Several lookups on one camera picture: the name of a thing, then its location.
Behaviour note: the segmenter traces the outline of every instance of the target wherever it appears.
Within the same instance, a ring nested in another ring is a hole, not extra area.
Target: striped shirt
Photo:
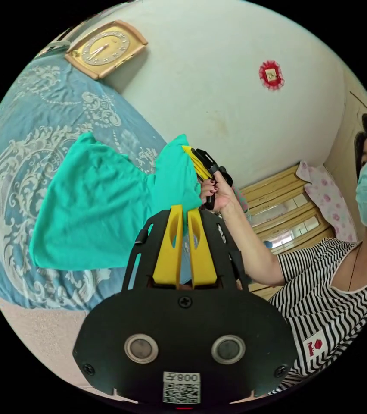
[[[367,322],[367,286],[354,292],[331,286],[339,265],[356,246],[358,243],[327,238],[278,256],[286,284],[270,303],[290,324],[299,356],[271,394],[329,366]]]

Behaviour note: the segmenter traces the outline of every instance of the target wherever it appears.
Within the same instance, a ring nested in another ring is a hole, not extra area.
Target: wooden headboard
[[[262,241],[273,243],[274,254],[313,246],[335,237],[332,226],[307,196],[305,181],[295,175],[298,165],[241,190],[249,207],[250,222]],[[258,283],[250,291],[270,299],[280,287]]]

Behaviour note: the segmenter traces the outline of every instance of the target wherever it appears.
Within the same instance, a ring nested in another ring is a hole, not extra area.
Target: woman
[[[224,219],[257,283],[282,286],[270,300],[291,325],[299,353],[279,388],[285,390],[330,365],[367,321],[367,115],[355,140],[356,200],[366,227],[362,242],[327,238],[315,246],[278,256],[252,230],[233,191],[218,172],[204,181],[201,198],[215,194],[215,212]]]

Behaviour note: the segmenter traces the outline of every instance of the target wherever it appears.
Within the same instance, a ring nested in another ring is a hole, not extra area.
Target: red paper decoration
[[[277,91],[284,86],[280,65],[275,60],[263,62],[258,73],[262,84],[270,91]]]

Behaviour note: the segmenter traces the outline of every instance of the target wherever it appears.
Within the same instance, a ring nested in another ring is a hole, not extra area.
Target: teal towel
[[[47,190],[30,242],[38,267],[93,270],[125,267],[148,218],[181,204],[198,208],[200,184],[185,135],[167,144],[146,175],[127,156],[82,134]]]

